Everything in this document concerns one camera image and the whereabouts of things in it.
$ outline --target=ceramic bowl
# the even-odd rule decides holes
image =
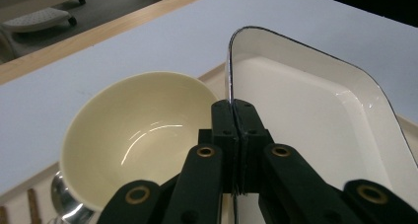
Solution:
[[[102,211],[135,180],[163,184],[181,170],[217,101],[199,80],[173,72],[133,76],[78,112],[63,142],[60,169],[76,199]]]

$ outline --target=floor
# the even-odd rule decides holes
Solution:
[[[158,1],[160,0],[86,0],[85,5],[80,5],[78,0],[68,1],[53,7],[70,12],[77,19],[77,26],[71,27],[64,22],[44,31],[5,34],[17,56],[21,57]]]

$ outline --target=white table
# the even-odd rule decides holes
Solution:
[[[416,28],[331,0],[199,0],[1,85],[0,192],[59,159],[67,126],[97,92],[146,71],[202,75],[248,25],[359,66],[418,122]]]

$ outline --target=wooden countertop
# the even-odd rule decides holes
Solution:
[[[0,65],[0,85],[56,60],[150,22],[197,0],[162,0],[119,19]]]

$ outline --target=plate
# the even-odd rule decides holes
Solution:
[[[335,187],[366,179],[418,207],[416,163],[370,75],[259,27],[238,30],[229,54],[229,97],[254,104],[276,143],[295,147]]]

